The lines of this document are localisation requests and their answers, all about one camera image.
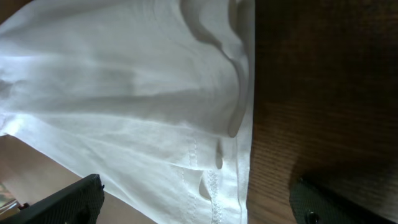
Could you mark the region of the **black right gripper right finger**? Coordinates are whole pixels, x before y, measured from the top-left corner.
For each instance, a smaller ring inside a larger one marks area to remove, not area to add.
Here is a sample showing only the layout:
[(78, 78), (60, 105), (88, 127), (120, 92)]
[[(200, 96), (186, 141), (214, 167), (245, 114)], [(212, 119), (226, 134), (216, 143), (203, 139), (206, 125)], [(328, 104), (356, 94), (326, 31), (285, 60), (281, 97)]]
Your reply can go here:
[(291, 186), (289, 203), (298, 224), (395, 224), (303, 178)]

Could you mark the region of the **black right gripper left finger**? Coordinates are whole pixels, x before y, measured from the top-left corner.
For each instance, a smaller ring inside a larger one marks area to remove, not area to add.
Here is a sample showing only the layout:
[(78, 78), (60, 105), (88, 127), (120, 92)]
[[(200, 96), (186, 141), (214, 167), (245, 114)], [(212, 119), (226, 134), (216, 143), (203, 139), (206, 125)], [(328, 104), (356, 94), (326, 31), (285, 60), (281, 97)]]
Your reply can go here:
[(104, 185), (98, 174), (90, 174), (1, 224), (96, 224), (103, 204)]

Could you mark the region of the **white t-shirt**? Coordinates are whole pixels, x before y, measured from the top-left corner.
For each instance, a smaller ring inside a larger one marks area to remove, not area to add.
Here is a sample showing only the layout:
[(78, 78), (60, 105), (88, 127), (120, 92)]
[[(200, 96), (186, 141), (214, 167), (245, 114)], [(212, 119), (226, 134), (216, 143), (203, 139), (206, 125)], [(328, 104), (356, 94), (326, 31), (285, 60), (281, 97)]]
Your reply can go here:
[(254, 1), (32, 1), (1, 25), (1, 134), (157, 223), (246, 223)]

